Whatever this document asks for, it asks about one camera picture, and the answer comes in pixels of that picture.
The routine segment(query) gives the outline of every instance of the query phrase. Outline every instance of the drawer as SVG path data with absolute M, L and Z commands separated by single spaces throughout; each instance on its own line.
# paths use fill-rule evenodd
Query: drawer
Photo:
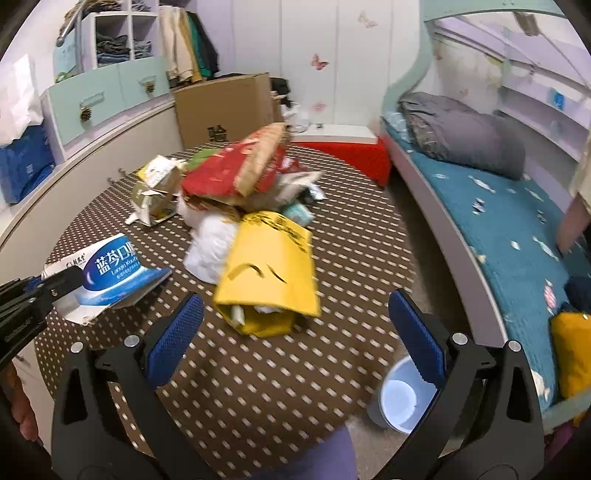
M 164 57 L 132 60 L 117 65 L 125 108 L 132 108 L 170 91 Z
M 89 70 L 48 89 L 62 144 L 125 110 L 117 65 Z M 90 113 L 83 120 L 82 109 Z

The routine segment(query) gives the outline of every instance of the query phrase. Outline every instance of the blue gripper pad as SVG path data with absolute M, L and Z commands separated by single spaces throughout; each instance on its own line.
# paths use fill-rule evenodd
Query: blue gripper pad
M 172 315 L 154 323 L 144 338 L 147 349 L 153 343 L 144 353 L 145 377 L 150 387 L 156 389 L 168 383 L 202 321 L 203 300 L 197 294 L 189 294 Z M 161 336 L 154 338 L 163 328 Z
M 423 380 L 443 388 L 445 353 L 417 314 L 416 307 L 396 290 L 390 295 L 388 314 Z

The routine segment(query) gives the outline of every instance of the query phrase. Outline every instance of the cardboard box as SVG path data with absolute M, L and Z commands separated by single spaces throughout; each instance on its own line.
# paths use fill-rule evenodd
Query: cardboard box
M 184 148 L 237 141 L 273 122 L 268 73 L 196 83 L 174 93 Z

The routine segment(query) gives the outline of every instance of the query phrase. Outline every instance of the yellow pillow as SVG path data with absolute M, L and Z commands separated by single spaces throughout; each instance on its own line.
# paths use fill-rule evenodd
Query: yellow pillow
M 559 313 L 551 320 L 558 384 L 564 398 L 591 387 L 591 315 Z

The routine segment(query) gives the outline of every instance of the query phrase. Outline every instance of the screw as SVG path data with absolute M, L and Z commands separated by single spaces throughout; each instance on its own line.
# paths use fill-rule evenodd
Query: screw
M 139 337 L 137 335 L 129 335 L 128 337 L 125 338 L 125 341 L 123 342 L 125 344 L 125 346 L 136 346 L 139 343 Z
M 70 347 L 70 352 L 72 352 L 72 353 L 80 353 L 83 348 L 84 348 L 84 343 L 82 343 L 82 342 L 75 342 Z
M 458 345 L 466 345 L 468 343 L 468 337 L 460 332 L 454 333 L 452 335 L 452 340 Z
M 514 352 L 519 352 L 521 350 L 521 344 L 517 340 L 510 340 L 509 348 Z

